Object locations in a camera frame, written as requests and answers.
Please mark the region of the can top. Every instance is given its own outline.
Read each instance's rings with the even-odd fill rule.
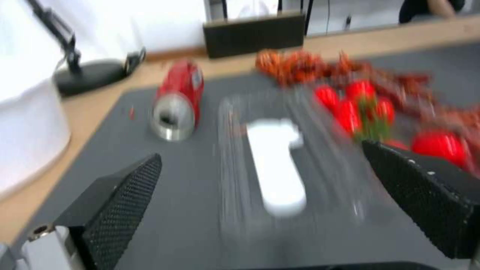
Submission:
[[[150,124],[162,139],[184,140],[192,134],[195,127],[192,104],[179,92],[163,95],[153,106]]]

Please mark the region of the small red object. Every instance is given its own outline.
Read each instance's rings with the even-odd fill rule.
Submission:
[[[135,109],[133,109],[133,106],[128,111],[128,116],[130,117],[130,120],[133,120],[135,118]]]
[[[398,149],[402,149],[402,150],[410,150],[408,148],[408,146],[406,146],[404,143],[402,143],[401,141],[397,141],[397,140],[393,140],[393,139],[390,139],[390,140],[386,140],[384,142],[386,145],[390,145],[390,146],[393,146],[393,147],[396,147]]]
[[[345,92],[350,99],[375,97],[375,88],[369,80],[355,81],[345,88]]]
[[[177,93],[192,104],[195,126],[200,119],[200,101],[204,92],[204,78],[200,68],[189,60],[176,62],[170,68],[162,86],[156,92],[156,100],[165,94]]]
[[[393,104],[386,98],[379,98],[377,100],[375,114],[379,117],[386,117],[389,124],[392,124],[395,119]]]
[[[333,111],[338,105],[338,95],[330,86],[319,86],[315,89],[314,93],[317,101],[323,104],[330,111]]]
[[[428,131],[418,134],[412,143],[412,151],[421,155],[444,158],[464,167],[467,154],[460,139],[449,131]]]
[[[339,123],[350,136],[361,131],[362,122],[356,102],[350,99],[340,101],[335,108],[334,116],[337,123]]]

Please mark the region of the desk lamp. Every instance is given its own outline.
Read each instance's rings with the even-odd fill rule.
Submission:
[[[34,14],[60,43],[68,68],[56,71],[54,80],[64,97],[77,95],[120,81],[145,59],[145,48],[127,55],[125,62],[101,60],[80,65],[80,51],[75,48],[73,30],[50,8],[44,8],[37,0],[26,0]]]

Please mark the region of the red soda can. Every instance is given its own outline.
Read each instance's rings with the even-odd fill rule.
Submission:
[[[173,64],[156,92],[150,121],[153,131],[168,141],[189,137],[200,120],[203,92],[204,78],[195,63]]]

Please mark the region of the person's arm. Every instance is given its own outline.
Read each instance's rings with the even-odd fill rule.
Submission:
[[[454,18],[455,10],[448,0],[427,0],[428,8],[432,14],[443,18]]]

